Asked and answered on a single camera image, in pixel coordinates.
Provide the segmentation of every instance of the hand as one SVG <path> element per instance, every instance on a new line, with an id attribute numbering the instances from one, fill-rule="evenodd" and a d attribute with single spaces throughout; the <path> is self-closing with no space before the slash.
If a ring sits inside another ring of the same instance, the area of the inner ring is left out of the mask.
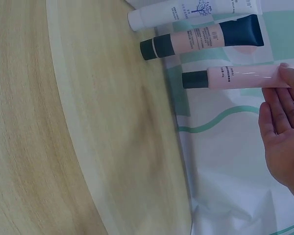
<path id="1" fill-rule="evenodd" d="M 294 194 L 294 69 L 281 64 L 280 74 L 291 88 L 263 89 L 259 127 L 270 173 Z"/>

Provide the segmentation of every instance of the white cosmetic tube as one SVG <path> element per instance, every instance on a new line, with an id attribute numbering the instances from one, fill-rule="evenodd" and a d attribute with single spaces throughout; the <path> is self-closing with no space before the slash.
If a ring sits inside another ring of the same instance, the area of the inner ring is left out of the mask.
<path id="1" fill-rule="evenodd" d="M 142 7 L 128 14 L 134 31 L 211 14 L 261 15 L 261 0 L 169 0 Z"/>
<path id="2" fill-rule="evenodd" d="M 185 89 L 289 88 L 280 76 L 279 65 L 211 67 L 183 73 L 182 81 Z"/>

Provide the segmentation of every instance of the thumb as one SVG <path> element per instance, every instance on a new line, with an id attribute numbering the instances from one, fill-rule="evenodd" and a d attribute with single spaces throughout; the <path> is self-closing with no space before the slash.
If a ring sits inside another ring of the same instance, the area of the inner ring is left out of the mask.
<path id="1" fill-rule="evenodd" d="M 280 75 L 282 79 L 294 90 L 294 69 L 289 65 L 282 63 L 280 65 Z"/>

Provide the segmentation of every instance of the pink tube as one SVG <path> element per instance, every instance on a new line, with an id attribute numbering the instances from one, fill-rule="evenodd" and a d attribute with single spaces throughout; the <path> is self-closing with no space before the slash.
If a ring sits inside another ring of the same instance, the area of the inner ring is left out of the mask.
<path id="1" fill-rule="evenodd" d="M 280 77 L 279 65 L 211 67 L 184 73 L 182 79 L 185 89 L 289 88 Z"/>

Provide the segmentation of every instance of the wooden table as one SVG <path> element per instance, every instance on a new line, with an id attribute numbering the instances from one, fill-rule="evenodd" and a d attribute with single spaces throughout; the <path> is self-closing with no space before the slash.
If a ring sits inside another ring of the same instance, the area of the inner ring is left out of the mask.
<path id="1" fill-rule="evenodd" d="M 188 235 L 159 61 L 123 0 L 0 0 L 0 235 Z"/>

